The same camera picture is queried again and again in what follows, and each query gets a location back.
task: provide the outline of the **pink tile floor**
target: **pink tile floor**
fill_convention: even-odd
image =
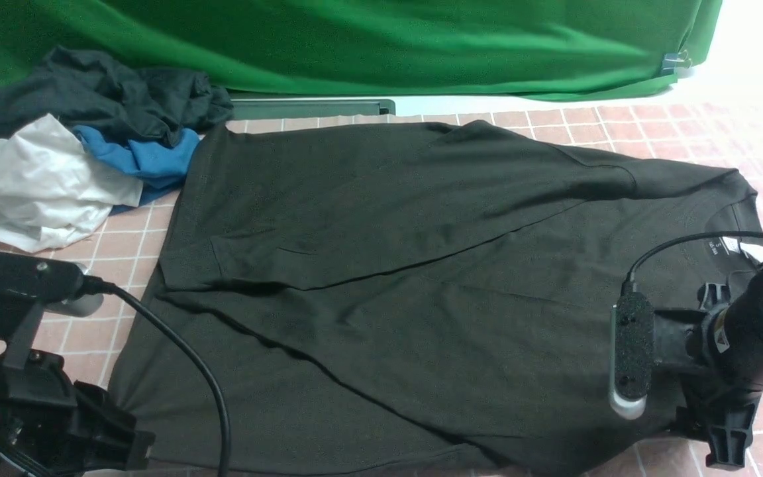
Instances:
[[[239,133],[267,133],[366,122],[464,124],[479,119],[530,138],[558,144],[602,148],[634,157],[737,167],[760,193],[759,212],[763,225],[763,103],[568,108],[442,117],[233,121],[229,127]],[[157,262],[177,196],[172,194],[151,206],[115,215],[92,237],[63,250],[40,254],[83,262],[93,274],[124,285],[135,295],[142,295]],[[66,357],[66,371],[74,380],[106,386],[133,319],[134,311],[115,299],[108,299],[101,310],[88,318],[47,314],[34,347]],[[755,441],[748,456],[748,467],[736,474],[703,467],[707,453],[703,444],[654,440],[637,444],[609,464],[588,472],[587,477],[763,477],[763,402],[754,428]],[[482,475],[478,471],[463,474]],[[508,477],[530,475],[526,470],[516,468],[494,474]],[[210,476],[213,471],[157,464],[155,469],[132,475]]]

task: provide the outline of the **white cloth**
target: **white cloth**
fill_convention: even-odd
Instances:
[[[0,242],[26,252],[77,242],[143,182],[94,159],[51,115],[0,139]]]

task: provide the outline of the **dark gray cloth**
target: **dark gray cloth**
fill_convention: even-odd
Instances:
[[[30,75],[0,87],[0,138],[46,114],[89,126],[109,142],[157,141],[176,147],[185,127],[203,132],[231,118],[223,87],[181,68],[133,70],[106,52],[58,46]]]
[[[476,121],[201,142],[146,302],[227,387],[233,468],[578,475],[663,431],[609,408],[609,311],[628,266],[687,233],[757,229],[735,170],[545,144]],[[659,306],[744,263],[685,244],[639,274]],[[139,318],[110,390],[152,455],[214,465],[213,402]]]

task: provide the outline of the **green backdrop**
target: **green backdrop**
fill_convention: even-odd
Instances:
[[[0,85],[56,44],[258,93],[603,99],[705,59],[723,0],[0,0]]]

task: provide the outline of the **blue cloth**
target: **blue cloth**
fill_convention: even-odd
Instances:
[[[127,141],[126,145],[107,142],[102,133],[88,126],[76,126],[72,130],[85,150],[96,159],[143,181],[140,205],[159,199],[184,184],[193,151],[199,145],[199,135],[191,129],[181,131],[181,141],[175,148],[166,148],[160,142]],[[131,207],[118,205],[111,214],[129,209]]]

